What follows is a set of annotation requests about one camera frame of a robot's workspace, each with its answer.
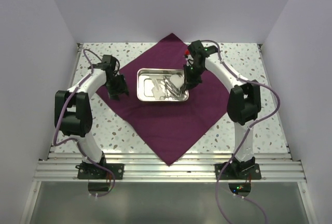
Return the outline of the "aluminium rail frame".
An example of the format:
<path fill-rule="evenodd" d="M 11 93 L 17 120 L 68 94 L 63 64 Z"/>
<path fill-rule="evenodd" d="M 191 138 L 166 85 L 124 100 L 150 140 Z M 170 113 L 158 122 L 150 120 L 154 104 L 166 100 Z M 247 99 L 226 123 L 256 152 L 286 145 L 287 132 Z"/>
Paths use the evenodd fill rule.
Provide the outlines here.
<path fill-rule="evenodd" d="M 121 67 L 150 51 L 156 43 L 84 43 L 79 46 L 79 60 L 73 84 L 87 72 L 88 62 L 81 52 L 89 49 L 100 57 L 103 54 L 116 56 Z M 255 43 L 221 43 L 227 62 L 240 74 L 267 84 L 267 75 Z M 262 88 L 262 110 L 264 117 L 275 109 L 273 96 Z M 226 162 L 234 149 L 234 125 L 225 114 L 175 163 L 167 166 L 141 139 L 126 121 L 111 110 L 98 96 L 91 99 L 93 114 L 92 135 L 104 151 L 107 162 L 123 163 L 123 181 L 148 182 L 215 182 L 214 164 Z M 293 160 L 288 143 L 277 115 L 257 124 L 253 131 L 256 162 L 261 169 L 260 182 L 304 182 L 301 162 Z M 48 158 L 38 162 L 33 179 L 35 181 L 77 181 L 81 155 L 68 142 L 52 146 Z"/>

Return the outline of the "steel forceps ring handles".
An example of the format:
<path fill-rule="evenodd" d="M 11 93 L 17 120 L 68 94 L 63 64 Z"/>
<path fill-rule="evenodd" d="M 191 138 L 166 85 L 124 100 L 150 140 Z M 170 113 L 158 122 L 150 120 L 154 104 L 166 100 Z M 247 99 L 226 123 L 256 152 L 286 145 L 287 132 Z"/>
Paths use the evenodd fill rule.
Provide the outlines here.
<path fill-rule="evenodd" d="M 172 83 L 165 82 L 165 94 L 174 98 L 175 100 L 184 101 L 187 96 L 180 89 L 176 88 Z"/>

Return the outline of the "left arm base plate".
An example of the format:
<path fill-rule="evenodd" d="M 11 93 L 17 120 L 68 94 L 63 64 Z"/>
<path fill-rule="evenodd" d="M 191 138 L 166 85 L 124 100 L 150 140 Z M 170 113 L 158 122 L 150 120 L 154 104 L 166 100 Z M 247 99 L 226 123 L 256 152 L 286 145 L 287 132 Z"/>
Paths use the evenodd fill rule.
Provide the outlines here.
<path fill-rule="evenodd" d="M 98 168 L 93 164 L 81 163 L 76 165 L 75 168 L 78 169 L 77 178 L 78 179 L 115 179 L 122 180 L 123 173 L 125 171 L 125 165 L 122 163 L 107 163 L 104 167 L 111 172 L 113 175 L 109 175 L 104 169 Z"/>

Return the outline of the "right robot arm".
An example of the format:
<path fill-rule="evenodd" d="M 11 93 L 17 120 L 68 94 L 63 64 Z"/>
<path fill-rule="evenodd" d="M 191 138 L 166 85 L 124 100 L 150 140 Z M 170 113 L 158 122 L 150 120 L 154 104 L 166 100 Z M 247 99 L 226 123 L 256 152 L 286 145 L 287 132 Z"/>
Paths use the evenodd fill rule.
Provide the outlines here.
<path fill-rule="evenodd" d="M 182 91 L 202 83 L 205 71 L 214 74 L 229 92 L 227 114 L 234 123 L 234 151 L 229 162 L 215 165 L 216 177 L 223 180 L 261 179 L 259 165 L 253 152 L 251 124 L 261 111 L 260 86 L 257 81 L 241 78 L 226 62 L 213 62 L 220 57 L 217 45 L 204 47 L 200 40 L 192 42 L 185 53 L 184 84 Z"/>

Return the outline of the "purple cloth mat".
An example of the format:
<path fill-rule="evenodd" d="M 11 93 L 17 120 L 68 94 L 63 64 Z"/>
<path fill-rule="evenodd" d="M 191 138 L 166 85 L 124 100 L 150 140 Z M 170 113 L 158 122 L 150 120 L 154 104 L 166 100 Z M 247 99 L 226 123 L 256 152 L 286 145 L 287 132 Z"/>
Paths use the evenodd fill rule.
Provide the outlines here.
<path fill-rule="evenodd" d="M 185 102 L 142 102 L 137 98 L 137 73 L 141 68 L 182 69 L 187 49 L 170 34 L 121 68 L 129 95 L 111 100 L 105 87 L 97 95 L 167 165 L 187 152 L 227 112 L 229 92 L 211 72 L 202 74 L 202 83 L 189 91 Z"/>

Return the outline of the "stainless steel tray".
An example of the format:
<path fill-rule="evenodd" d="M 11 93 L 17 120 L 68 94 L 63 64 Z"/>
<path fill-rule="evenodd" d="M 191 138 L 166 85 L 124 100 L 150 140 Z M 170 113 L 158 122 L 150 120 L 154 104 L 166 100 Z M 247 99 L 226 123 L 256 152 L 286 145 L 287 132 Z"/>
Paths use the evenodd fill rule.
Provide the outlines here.
<path fill-rule="evenodd" d="M 183 91 L 187 96 L 184 101 L 175 100 L 172 97 L 162 97 L 157 100 L 154 98 L 152 88 L 154 87 L 152 79 L 157 79 L 159 86 L 164 93 L 163 78 L 170 78 L 174 74 L 179 74 L 184 77 L 184 71 L 181 69 L 160 69 L 160 68 L 142 68 L 137 73 L 137 98 L 142 102 L 184 102 L 189 99 L 189 92 Z"/>

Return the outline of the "steel scissors ring handles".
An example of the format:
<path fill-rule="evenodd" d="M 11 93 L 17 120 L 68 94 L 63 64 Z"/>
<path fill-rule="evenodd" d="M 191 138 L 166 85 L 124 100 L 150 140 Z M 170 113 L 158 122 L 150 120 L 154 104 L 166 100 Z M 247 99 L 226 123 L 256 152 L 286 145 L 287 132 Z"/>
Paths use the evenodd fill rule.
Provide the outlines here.
<path fill-rule="evenodd" d="M 174 99 L 179 99 L 182 97 L 180 89 L 178 89 L 170 80 L 166 77 L 163 78 L 164 94 L 165 97 L 172 97 Z"/>

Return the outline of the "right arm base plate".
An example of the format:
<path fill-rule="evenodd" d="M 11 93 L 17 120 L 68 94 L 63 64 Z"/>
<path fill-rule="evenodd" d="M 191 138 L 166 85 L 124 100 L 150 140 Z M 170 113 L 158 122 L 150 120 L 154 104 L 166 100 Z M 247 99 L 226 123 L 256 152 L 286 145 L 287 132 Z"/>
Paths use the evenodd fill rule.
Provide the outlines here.
<path fill-rule="evenodd" d="M 254 166 L 241 170 L 234 165 L 228 165 L 222 172 L 220 180 L 260 180 L 262 175 L 260 172 L 259 164 L 255 163 Z"/>

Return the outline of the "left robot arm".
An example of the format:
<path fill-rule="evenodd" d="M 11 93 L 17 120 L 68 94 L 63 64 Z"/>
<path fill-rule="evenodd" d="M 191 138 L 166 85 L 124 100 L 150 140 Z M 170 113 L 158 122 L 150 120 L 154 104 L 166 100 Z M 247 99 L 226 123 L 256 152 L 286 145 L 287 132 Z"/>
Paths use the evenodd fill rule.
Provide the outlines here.
<path fill-rule="evenodd" d="M 82 161 L 91 164 L 89 172 L 95 178 L 103 178 L 108 166 L 101 162 L 103 151 L 98 147 L 91 132 L 93 117 L 91 97 L 100 87 L 105 87 L 108 97 L 119 100 L 122 94 L 129 95 L 124 75 L 117 71 L 94 68 L 78 83 L 67 90 L 59 90 L 55 95 L 54 125 L 56 128 L 54 146 L 72 141 L 82 155 Z"/>

